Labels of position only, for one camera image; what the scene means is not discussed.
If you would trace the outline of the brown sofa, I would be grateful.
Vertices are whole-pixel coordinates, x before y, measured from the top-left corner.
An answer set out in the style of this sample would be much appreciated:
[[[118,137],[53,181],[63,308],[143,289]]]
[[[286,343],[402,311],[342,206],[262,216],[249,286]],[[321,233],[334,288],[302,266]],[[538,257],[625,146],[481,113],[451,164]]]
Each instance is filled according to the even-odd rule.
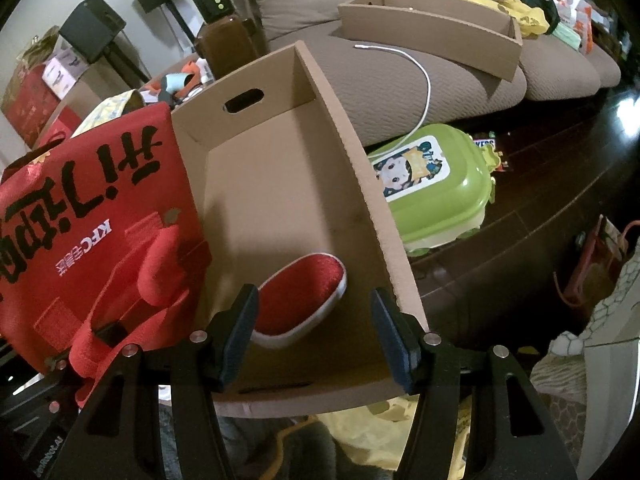
[[[556,32],[551,0],[248,0],[270,48],[306,44],[363,144],[419,122],[583,100],[620,82],[597,44]]]

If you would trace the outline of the green plastic kids case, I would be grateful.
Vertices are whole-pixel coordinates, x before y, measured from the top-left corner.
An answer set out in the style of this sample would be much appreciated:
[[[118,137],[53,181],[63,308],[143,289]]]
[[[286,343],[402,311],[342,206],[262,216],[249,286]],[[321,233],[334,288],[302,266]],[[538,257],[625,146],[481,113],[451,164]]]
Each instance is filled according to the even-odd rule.
[[[427,125],[368,159],[405,252],[419,257],[479,230],[496,181],[472,136]]]

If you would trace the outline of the gold crinkled gift bag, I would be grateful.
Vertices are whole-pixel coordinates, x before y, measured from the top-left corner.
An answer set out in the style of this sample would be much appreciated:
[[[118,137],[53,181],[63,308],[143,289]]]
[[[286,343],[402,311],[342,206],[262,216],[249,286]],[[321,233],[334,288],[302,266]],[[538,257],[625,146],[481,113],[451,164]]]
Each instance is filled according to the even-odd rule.
[[[58,42],[60,28],[50,27],[42,36],[33,36],[27,47],[16,58],[16,73],[23,80],[37,65],[46,62]]]

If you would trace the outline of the small pink white box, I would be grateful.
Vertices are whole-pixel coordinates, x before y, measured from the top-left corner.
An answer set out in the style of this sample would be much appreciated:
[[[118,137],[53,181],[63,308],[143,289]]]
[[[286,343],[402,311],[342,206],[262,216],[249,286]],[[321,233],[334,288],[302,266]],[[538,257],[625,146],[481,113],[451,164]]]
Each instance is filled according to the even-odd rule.
[[[59,50],[44,64],[42,80],[62,100],[88,68],[89,64],[73,48]]]

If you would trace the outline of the cardboard tray on sofa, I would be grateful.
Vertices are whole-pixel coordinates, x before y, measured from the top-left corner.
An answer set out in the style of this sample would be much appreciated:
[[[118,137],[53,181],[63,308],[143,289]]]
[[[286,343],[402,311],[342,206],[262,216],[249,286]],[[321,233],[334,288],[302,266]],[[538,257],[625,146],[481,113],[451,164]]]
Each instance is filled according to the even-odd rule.
[[[338,6],[350,40],[402,47],[511,81],[523,47],[509,14],[463,0],[352,0]]]

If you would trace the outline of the open box with clutter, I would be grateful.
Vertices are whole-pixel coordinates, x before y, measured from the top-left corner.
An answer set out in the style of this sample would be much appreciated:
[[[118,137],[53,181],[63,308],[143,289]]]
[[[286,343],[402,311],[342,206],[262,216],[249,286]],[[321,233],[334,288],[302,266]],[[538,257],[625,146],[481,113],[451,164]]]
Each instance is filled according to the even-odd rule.
[[[140,93],[145,104],[163,102],[175,108],[214,81],[204,58],[194,58],[145,84]]]

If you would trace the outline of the orange white paper bag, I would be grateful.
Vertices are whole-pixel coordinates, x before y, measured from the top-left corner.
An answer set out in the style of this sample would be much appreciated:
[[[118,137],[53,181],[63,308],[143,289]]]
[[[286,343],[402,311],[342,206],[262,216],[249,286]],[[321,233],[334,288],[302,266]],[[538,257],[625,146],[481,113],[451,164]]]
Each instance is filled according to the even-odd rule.
[[[551,0],[560,22],[552,35],[569,47],[586,55],[593,48],[592,6],[585,0]]]

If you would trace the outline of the left black speaker on stand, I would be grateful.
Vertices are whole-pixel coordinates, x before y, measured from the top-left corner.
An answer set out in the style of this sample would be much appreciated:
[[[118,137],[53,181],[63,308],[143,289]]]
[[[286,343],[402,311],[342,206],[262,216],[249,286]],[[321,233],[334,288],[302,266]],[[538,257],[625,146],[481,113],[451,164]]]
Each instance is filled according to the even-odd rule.
[[[130,88],[139,88],[149,77],[116,39],[125,20],[105,0],[82,0],[60,28],[60,36],[89,64],[104,60]]]

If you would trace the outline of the red white lint brush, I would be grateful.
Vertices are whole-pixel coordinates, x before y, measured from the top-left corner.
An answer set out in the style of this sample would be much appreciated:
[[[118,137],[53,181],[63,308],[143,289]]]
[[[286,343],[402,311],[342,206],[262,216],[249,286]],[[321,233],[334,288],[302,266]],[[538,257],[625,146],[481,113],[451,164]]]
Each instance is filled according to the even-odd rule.
[[[258,287],[252,341],[283,349],[306,337],[341,301],[348,285],[344,263],[326,252],[293,260]]]

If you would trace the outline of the dark red gift box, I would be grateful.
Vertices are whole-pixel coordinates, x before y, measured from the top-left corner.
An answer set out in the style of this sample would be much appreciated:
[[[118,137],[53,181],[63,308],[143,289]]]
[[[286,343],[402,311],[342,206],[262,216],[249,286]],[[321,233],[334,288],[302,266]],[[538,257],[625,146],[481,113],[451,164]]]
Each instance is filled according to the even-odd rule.
[[[1,110],[16,133],[29,148],[58,107],[60,100],[42,79],[44,65],[29,72],[17,70],[6,87]]]

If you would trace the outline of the Snickers pack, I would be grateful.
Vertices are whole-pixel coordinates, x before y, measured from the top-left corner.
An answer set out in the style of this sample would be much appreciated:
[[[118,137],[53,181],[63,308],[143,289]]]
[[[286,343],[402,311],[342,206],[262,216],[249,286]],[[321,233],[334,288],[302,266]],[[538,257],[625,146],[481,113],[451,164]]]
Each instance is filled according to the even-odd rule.
[[[478,147],[484,157],[484,161],[491,172],[505,172],[509,169],[506,155],[498,147],[495,133],[490,132],[486,136],[472,136],[474,144]]]

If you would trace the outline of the yellow plaid tablecloth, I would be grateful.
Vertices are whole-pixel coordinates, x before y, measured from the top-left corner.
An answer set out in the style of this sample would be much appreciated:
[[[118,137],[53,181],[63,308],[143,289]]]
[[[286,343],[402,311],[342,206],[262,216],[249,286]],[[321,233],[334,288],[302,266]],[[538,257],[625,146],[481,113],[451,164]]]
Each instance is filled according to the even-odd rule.
[[[135,110],[140,110],[140,108],[143,107],[145,107],[145,102],[138,90],[129,90],[119,93],[117,96],[111,96],[98,104],[80,123],[70,137],[76,138],[76,136],[80,136],[91,129],[111,122]]]

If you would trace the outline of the cardboard tray box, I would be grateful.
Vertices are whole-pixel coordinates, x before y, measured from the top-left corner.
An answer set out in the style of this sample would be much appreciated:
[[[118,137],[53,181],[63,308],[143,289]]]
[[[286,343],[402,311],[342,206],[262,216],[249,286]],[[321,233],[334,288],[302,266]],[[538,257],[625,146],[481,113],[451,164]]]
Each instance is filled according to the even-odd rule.
[[[212,253],[198,318],[230,307],[311,252],[337,256],[347,290],[292,346],[251,344],[219,414],[303,416],[400,396],[372,322],[382,288],[425,321],[416,280],[370,162],[320,66],[302,42],[218,80],[171,115]]]

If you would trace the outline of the yellow plastic bag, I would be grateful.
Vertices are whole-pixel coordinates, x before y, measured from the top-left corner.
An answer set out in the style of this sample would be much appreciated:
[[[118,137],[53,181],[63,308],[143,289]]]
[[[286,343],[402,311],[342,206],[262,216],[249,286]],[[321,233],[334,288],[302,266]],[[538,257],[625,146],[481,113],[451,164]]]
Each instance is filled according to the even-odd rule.
[[[546,19],[544,10],[538,6],[528,6],[521,0],[463,0],[470,3],[486,6],[491,10],[496,10],[504,14],[509,14],[511,18],[520,26],[523,37],[545,35],[550,30],[550,24]]]

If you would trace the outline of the red KFC fabric tote bag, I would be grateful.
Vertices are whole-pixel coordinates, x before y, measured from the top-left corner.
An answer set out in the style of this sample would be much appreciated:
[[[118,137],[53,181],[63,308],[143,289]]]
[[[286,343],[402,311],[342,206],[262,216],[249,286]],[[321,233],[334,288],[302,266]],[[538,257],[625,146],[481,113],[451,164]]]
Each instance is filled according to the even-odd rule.
[[[168,105],[22,158],[1,185],[1,333],[66,356],[85,404],[119,350],[189,335],[212,256]]]

